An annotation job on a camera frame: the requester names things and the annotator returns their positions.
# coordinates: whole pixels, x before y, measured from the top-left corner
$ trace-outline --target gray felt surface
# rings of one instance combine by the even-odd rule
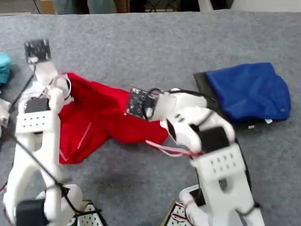
[[[238,131],[253,194],[267,226],[299,226],[301,199],[301,14],[217,11],[87,16],[0,17],[0,51],[9,53],[13,78],[1,98],[11,101],[31,71],[23,42],[48,37],[60,71],[129,89],[197,90],[193,73],[242,63],[271,62],[287,82],[291,118]],[[0,151],[0,184],[14,144]],[[196,184],[186,158],[170,158],[146,145],[108,140],[78,165],[62,166],[84,198],[103,208],[109,225],[157,226],[171,201]],[[31,186],[34,195],[43,186]],[[3,216],[0,224],[7,225]]]

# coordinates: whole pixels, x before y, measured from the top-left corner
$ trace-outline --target blue cloth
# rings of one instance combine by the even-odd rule
[[[223,110],[233,121],[290,116],[288,87],[271,63],[238,65],[209,72],[207,78]]]
[[[7,83],[11,59],[7,53],[0,52],[0,83]]]

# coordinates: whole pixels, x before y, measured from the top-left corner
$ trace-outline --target red fabric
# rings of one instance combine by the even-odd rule
[[[60,163],[79,163],[110,136],[124,144],[161,144],[167,131],[159,122],[147,122],[124,115],[128,92],[87,81],[74,73],[71,95],[74,101],[59,113],[61,119]]]

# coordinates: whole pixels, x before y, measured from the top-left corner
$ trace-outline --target black cable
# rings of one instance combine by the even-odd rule
[[[248,210],[246,213],[242,213],[242,212],[238,211],[237,209],[235,209],[235,210],[239,215],[245,217],[245,216],[248,216],[250,213],[252,213],[252,211],[254,209],[257,209],[257,208],[262,208],[262,206],[259,202],[254,201],[253,207],[250,210]]]
[[[11,138],[13,139],[45,172],[46,174],[54,181],[55,185],[58,186],[61,189],[62,195],[63,197],[66,199],[68,205],[71,207],[71,209],[75,212],[80,214],[81,216],[83,215],[88,215],[88,214],[94,214],[94,213],[98,213],[101,212],[101,209],[97,209],[97,210],[93,210],[93,211],[81,211],[76,209],[73,204],[71,203],[71,201],[68,198],[68,195],[65,191],[65,189],[63,188],[63,184],[61,182],[59,182],[44,166],[43,164],[32,154],[32,152],[30,150],[27,149],[27,147],[25,147],[23,144],[20,143],[20,141],[18,141],[17,137],[12,134],[9,129],[3,127],[4,132]]]
[[[33,73],[32,75],[29,77],[29,79],[27,80],[27,82],[25,83],[24,87],[21,89],[21,92],[18,94],[18,96],[14,99],[14,101],[12,102],[10,108],[9,108],[9,112],[10,110],[14,107],[14,105],[16,104],[16,102],[19,100],[19,98],[21,97],[21,95],[23,94],[24,90],[26,90],[26,88],[28,87],[29,83],[32,81],[33,77],[36,74],[36,70],[37,70],[37,66],[34,64],[33,65]]]
[[[205,93],[200,93],[200,92],[196,92],[196,91],[192,91],[192,90],[180,89],[180,90],[175,90],[175,91],[169,91],[169,93],[187,93],[187,94],[191,94],[191,95],[194,95],[194,96],[211,99],[214,102],[217,102],[213,97],[211,97],[211,96],[209,96]]]
[[[149,96],[149,94],[152,94],[154,91],[158,91],[159,93],[162,93],[162,90],[160,90],[159,88],[151,88],[148,93],[147,96]],[[144,102],[144,104],[142,105],[142,115],[144,116],[145,120],[148,121],[149,117],[146,115],[146,111],[145,111],[145,105],[146,105],[146,101]]]
[[[39,7],[37,6],[36,0],[33,0],[33,3],[34,3],[34,5],[36,6],[36,8],[37,8],[39,14],[41,14],[41,11],[39,10]]]

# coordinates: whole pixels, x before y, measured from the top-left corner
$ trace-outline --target white wire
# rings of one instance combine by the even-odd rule
[[[190,151],[187,151],[185,149],[182,149],[182,148],[177,148],[177,147],[168,147],[168,146],[162,146],[162,145],[159,145],[159,144],[156,144],[154,142],[151,142],[149,140],[146,140],[145,141],[148,145],[150,146],[153,146],[159,150],[164,150],[164,151],[168,151],[168,152],[173,152],[173,153],[177,153],[177,154],[186,154],[186,155],[191,155],[193,154],[192,152]]]
[[[163,152],[164,154],[167,154],[167,155],[170,156],[170,157],[181,157],[181,156],[183,156],[182,153],[179,153],[179,154],[170,154],[170,153],[164,151],[162,148],[158,148],[158,149],[159,149],[161,152]]]
[[[65,74],[59,74],[57,75],[53,80],[52,80],[52,84],[54,84],[54,86],[56,86],[56,81],[59,79],[59,78],[62,78],[62,79],[65,79],[68,83],[69,83],[69,90],[68,90],[68,94],[64,97],[64,99],[68,98],[71,94],[71,81],[70,79],[68,78],[67,75]]]

